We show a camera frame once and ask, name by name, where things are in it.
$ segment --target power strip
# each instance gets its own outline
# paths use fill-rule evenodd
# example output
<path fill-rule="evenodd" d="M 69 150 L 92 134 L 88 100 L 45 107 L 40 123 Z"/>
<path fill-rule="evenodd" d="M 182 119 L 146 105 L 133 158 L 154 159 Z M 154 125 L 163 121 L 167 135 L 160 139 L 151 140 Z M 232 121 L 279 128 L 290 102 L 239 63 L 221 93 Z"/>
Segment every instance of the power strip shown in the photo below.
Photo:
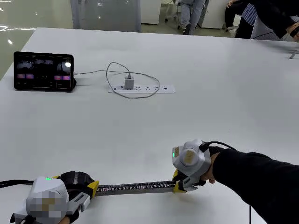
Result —
<path fill-rule="evenodd" d="M 117 93 L 154 93 L 157 91 L 157 85 L 134 85 L 134 89 L 125 90 L 123 85 L 112 85 L 112 88 Z M 108 92 L 113 93 L 113 90 L 108 86 Z M 175 93 L 173 85 L 160 85 L 160 89 L 157 93 Z"/>

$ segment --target person's legs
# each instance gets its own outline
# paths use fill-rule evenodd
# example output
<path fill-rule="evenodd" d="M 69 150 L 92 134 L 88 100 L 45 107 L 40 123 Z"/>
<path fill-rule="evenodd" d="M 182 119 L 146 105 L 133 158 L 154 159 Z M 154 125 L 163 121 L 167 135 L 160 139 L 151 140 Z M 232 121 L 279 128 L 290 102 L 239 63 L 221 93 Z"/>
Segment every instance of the person's legs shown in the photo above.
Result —
<path fill-rule="evenodd" d="M 181 26 L 184 29 L 190 24 L 190 7 L 193 0 L 182 0 L 181 1 Z"/>
<path fill-rule="evenodd" d="M 252 34 L 253 26 L 247 23 L 241 18 L 239 28 L 235 34 L 235 38 L 250 39 Z"/>
<path fill-rule="evenodd" d="M 190 34 L 191 35 L 193 34 L 195 27 L 198 24 L 198 21 L 200 19 L 200 15 L 201 15 L 201 12 L 202 12 L 205 2 L 206 2 L 206 0 L 194 0 L 194 2 L 193 2 L 193 12 L 192 12 L 191 19 L 190 19 L 190 24 L 191 24 Z"/>
<path fill-rule="evenodd" d="M 225 10 L 225 25 L 226 27 L 232 27 L 235 19 L 235 15 L 242 15 L 248 3 L 235 2 L 231 7 Z"/>

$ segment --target wrist strap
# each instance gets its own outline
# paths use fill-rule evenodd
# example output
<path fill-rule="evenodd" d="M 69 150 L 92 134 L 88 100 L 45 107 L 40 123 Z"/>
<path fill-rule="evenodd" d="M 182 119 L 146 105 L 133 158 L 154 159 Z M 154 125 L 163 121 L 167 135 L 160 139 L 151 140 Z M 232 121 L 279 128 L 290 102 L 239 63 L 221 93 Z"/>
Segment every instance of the wrist strap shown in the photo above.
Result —
<path fill-rule="evenodd" d="M 210 146 L 209 147 L 209 150 L 210 150 L 210 156 L 216 154 L 216 153 L 220 153 L 222 152 L 223 150 L 225 150 L 224 148 L 221 148 L 221 147 L 218 147 L 218 146 Z"/>

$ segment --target striped shirt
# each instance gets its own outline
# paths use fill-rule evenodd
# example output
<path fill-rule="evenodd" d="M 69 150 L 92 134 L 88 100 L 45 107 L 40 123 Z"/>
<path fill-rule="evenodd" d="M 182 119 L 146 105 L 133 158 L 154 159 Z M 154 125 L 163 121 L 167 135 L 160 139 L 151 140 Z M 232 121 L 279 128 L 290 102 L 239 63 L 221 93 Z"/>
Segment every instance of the striped shirt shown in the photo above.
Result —
<path fill-rule="evenodd" d="M 251 26 L 254 26 L 254 23 L 256 21 L 257 12 L 254 5 L 248 4 L 246 9 L 244 10 L 242 14 L 242 18 Z"/>

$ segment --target black sleeve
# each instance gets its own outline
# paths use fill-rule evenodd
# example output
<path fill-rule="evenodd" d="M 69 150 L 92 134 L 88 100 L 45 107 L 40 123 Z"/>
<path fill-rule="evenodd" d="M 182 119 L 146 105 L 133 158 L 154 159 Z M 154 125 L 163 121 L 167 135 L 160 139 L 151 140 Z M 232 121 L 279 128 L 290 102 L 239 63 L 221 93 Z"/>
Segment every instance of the black sleeve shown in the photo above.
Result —
<path fill-rule="evenodd" d="M 299 224 L 299 166 L 226 149 L 216 157 L 213 175 L 268 224 Z"/>
<path fill-rule="evenodd" d="M 282 9 L 270 0 L 249 0 L 249 2 L 255 6 L 261 21 L 273 29 L 279 38 L 282 38 L 287 33 L 286 29 L 295 23 L 290 16 L 285 15 Z"/>

